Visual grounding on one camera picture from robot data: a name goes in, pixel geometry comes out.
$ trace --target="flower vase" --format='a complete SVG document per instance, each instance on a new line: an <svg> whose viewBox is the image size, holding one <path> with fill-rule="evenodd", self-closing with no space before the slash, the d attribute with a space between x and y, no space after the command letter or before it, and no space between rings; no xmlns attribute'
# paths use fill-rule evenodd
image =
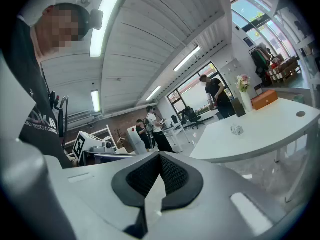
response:
<svg viewBox="0 0 320 240"><path fill-rule="evenodd" d="M251 112L252 110L254 110L254 108L252 107L249 94L247 92L242 92L242 91L240 91L240 93L241 93L241 98L246 111Z"/></svg>

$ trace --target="ceiling light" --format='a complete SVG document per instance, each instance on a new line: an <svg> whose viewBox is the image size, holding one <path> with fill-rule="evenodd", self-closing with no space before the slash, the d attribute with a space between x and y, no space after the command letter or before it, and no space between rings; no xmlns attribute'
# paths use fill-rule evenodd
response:
<svg viewBox="0 0 320 240"><path fill-rule="evenodd" d="M99 10L103 12L102 27L97 30L94 29L91 38L90 57L100 57L102 51L102 44L105 37L107 25L111 13L118 0L102 0Z"/></svg>
<svg viewBox="0 0 320 240"><path fill-rule="evenodd" d="M200 47L197 46L183 61L180 62L180 64L173 70L178 71L197 51L200 50Z"/></svg>
<svg viewBox="0 0 320 240"><path fill-rule="evenodd" d="M99 91L98 90L92 90L91 91L91 98L92 98L94 112L99 112L100 111Z"/></svg>
<svg viewBox="0 0 320 240"><path fill-rule="evenodd" d="M155 88L155 90L150 94L150 96L146 99L146 101L150 100L151 97L152 97L153 95L155 95L155 93L156 93L160 88L161 88L161 86L158 86L157 88Z"/></svg>

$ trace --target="floor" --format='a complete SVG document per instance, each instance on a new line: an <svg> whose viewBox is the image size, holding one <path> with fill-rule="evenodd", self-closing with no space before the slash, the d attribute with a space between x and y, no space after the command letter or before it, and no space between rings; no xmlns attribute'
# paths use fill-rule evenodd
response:
<svg viewBox="0 0 320 240"><path fill-rule="evenodd" d="M217 121L218 119L215 117L206 121L205 125L201 125L199 129L194 128L186 130L186 134L191 140L191 143L188 143L183 133L178 134L178 140L183 148L183 152L180 152L179 154L189 157L204 133L206 126L214 124ZM288 213L297 205L307 202L309 198L308 192L304 189L301 189L296 198L289 203L286 203L284 198L293 185L294 180L300 171L302 161L305 158L306 140L307 136L305 135L296 142L282 148L280 162L278 163L275 163L274 161L276 156L276 151L274 151L253 159L230 162L224 165L274 196ZM159 176L149 195L145 199L146 217L149 228L160 218L161 200L165 196L165 184Z"/></svg>

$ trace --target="orange box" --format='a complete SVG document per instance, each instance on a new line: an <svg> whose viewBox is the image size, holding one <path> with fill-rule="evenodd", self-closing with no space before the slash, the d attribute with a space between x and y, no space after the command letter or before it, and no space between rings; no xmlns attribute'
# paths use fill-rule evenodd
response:
<svg viewBox="0 0 320 240"><path fill-rule="evenodd" d="M275 90L267 90L251 100L252 106L255 110L260 110L278 99Z"/></svg>

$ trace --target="white wooden ceiling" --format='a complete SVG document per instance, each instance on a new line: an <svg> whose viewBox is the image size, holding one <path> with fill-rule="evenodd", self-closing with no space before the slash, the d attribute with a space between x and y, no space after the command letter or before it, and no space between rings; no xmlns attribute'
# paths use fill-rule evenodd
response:
<svg viewBox="0 0 320 240"><path fill-rule="evenodd" d="M48 1L32 0L22 11L28 24L37 21ZM75 1L55 0L57 4ZM92 0L88 11L98 9L100 2ZM156 86L163 87L160 94L199 58L231 41L230 0L123 2L100 58L89 56L90 31L83 41L42 64L50 89L69 95L70 115L93 110L91 90L96 89L104 114L144 103ZM201 50L174 72L196 46Z"/></svg>

